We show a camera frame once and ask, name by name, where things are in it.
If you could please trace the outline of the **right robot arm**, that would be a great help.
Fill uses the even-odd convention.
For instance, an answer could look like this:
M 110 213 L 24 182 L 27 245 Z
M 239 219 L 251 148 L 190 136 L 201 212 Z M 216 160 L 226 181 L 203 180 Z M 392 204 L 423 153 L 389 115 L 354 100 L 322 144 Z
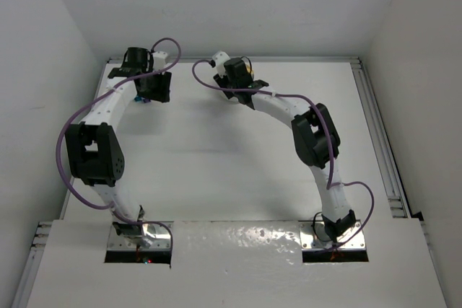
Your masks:
M 250 66 L 242 58 L 216 53 L 211 62 L 217 70 L 214 81 L 225 88 L 225 96 L 253 110 L 266 113 L 291 128 L 295 151 L 315 178 L 321 197 L 321 215 L 327 237 L 335 242 L 356 217 L 340 183 L 335 166 L 340 138 L 327 107 L 311 105 L 299 97 L 283 97 L 263 80 L 253 78 Z

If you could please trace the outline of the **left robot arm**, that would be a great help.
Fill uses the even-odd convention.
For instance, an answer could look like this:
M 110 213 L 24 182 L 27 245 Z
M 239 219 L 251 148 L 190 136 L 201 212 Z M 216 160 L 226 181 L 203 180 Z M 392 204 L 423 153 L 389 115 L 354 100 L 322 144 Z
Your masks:
M 125 159 L 116 136 L 123 114 L 135 97 L 158 102 L 170 100 L 168 54 L 146 48 L 128 48 L 120 67 L 108 74 L 108 96 L 91 107 L 78 124 L 65 132 L 66 148 L 73 177 L 91 187 L 113 216 L 117 235 L 140 248 L 153 245 L 156 229 L 143 224 L 143 208 L 134 203 L 120 180 Z

